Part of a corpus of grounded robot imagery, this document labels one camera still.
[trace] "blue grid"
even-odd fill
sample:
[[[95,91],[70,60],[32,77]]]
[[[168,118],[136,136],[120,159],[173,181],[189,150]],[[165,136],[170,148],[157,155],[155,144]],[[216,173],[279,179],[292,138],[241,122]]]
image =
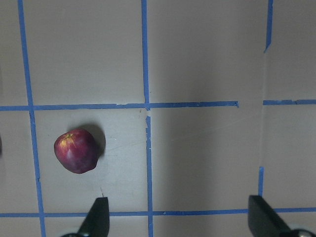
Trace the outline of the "blue grid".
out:
[[[30,129],[33,146],[35,178],[38,198],[38,213],[0,213],[0,217],[35,217],[39,218],[41,236],[45,237],[45,217],[85,217],[87,213],[45,213],[42,203],[42,192],[40,184],[40,167],[38,158],[36,124],[34,111],[42,110],[76,110],[76,109],[133,109],[145,108],[184,108],[184,107],[218,107],[232,106],[239,107],[238,101],[215,101],[215,102],[181,102],[181,103],[150,103],[149,97],[149,78],[148,78],[148,40],[147,40],[147,0],[141,0],[142,12],[142,46],[143,46],[143,80],[145,103],[135,104],[81,104],[81,105],[34,105],[32,97],[32,88],[29,72],[26,31],[24,22],[23,0],[17,0],[21,44],[23,53],[23,63],[25,72],[25,83],[27,90],[27,106],[0,106],[0,111],[29,111]],[[267,35],[265,52],[271,44],[272,37],[272,14],[273,0],[268,0],[268,18],[267,18]],[[264,100],[263,106],[271,105],[306,105],[316,104],[316,100]],[[154,236],[154,216],[197,216],[197,215],[223,215],[223,214],[246,214],[247,209],[227,209],[227,210],[204,210],[204,211],[153,211],[153,187],[152,187],[152,154],[151,154],[151,118],[146,117],[146,151],[147,151],[147,190],[148,190],[148,210],[136,212],[111,212],[110,216],[147,216],[149,237]],[[258,195],[263,195],[264,190],[264,167],[259,167],[258,171]],[[276,212],[316,212],[316,207],[310,208],[276,208]]]

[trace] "black object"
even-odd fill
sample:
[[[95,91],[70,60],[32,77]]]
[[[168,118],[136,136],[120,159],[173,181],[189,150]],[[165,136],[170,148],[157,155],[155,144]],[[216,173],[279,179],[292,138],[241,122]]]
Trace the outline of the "black object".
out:
[[[87,217],[77,233],[62,237],[107,237],[110,230],[109,202],[107,197],[99,197],[94,201]]]
[[[254,237],[316,237],[307,230],[291,230],[261,196],[249,196],[248,226]]]

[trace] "purple fruit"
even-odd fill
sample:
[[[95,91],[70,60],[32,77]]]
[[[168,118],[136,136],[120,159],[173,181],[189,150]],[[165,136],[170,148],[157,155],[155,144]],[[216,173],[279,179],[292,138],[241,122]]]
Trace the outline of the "purple fruit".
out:
[[[59,162],[69,171],[82,174],[96,167],[98,145],[84,129],[74,129],[57,138],[54,152]]]

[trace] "yellow streak on fruit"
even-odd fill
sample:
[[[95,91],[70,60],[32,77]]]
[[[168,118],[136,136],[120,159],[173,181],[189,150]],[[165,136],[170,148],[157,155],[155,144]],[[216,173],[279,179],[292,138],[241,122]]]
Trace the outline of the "yellow streak on fruit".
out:
[[[75,142],[72,138],[72,135],[73,134],[67,134],[67,135],[64,135],[64,138],[60,141],[60,147],[63,149],[63,150],[66,150],[68,149],[68,147],[73,144],[75,146]]]

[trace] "vertical blue tape strip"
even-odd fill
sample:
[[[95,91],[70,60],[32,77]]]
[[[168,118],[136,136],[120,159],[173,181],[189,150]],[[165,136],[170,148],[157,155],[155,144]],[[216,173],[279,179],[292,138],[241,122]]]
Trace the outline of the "vertical blue tape strip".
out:
[[[39,156],[38,156],[38,148],[37,148],[37,140],[36,140],[35,115],[34,115],[34,108],[33,108],[29,59],[28,59],[28,51],[27,51],[27,43],[26,43],[23,0],[18,0],[18,13],[19,13],[22,55],[23,55],[23,64],[24,64],[24,76],[25,76],[27,99],[28,99],[29,114],[30,114],[31,138],[32,138],[36,189],[37,189],[38,207],[39,207],[39,223],[40,223],[41,236],[46,237],[44,210],[43,210],[41,185],[40,185],[40,166],[39,166]]]
[[[268,18],[267,18],[267,36],[266,36],[266,49],[267,52],[272,39],[272,15],[273,15],[273,0],[268,1]]]
[[[148,202],[148,235],[154,236],[153,224],[153,182],[152,182],[152,142],[151,142],[151,118],[146,117],[146,153],[147,153],[147,202]]]
[[[142,0],[142,44],[143,44],[144,96],[145,96],[145,104],[149,104],[147,0]]]
[[[263,180],[264,180],[264,167],[259,167],[259,179],[258,179],[258,195],[263,195]]]

